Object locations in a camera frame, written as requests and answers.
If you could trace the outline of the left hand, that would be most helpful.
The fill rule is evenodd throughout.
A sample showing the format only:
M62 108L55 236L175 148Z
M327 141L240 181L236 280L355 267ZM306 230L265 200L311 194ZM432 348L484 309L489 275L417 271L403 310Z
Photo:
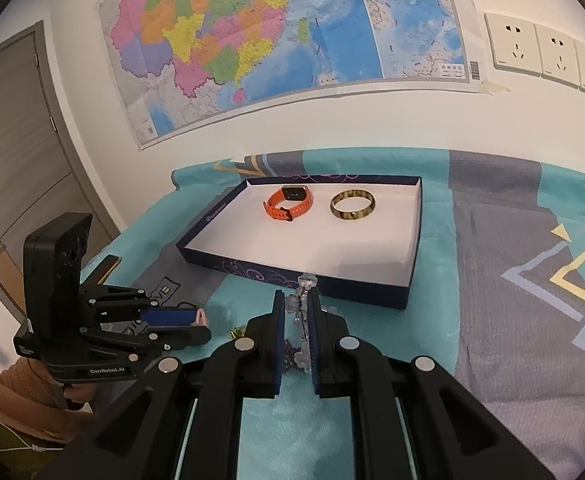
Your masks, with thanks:
M62 392L67 401L74 404L87 404L94 414L102 411L102 392L104 386L99 384L67 384Z

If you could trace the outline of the orange sleeve left forearm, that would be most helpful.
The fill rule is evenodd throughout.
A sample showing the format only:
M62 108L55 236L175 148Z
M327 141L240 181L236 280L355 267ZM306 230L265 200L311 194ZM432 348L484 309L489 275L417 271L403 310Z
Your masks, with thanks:
M0 422L40 440L68 443L94 419L67 406L60 382L41 362L18 359L0 372Z

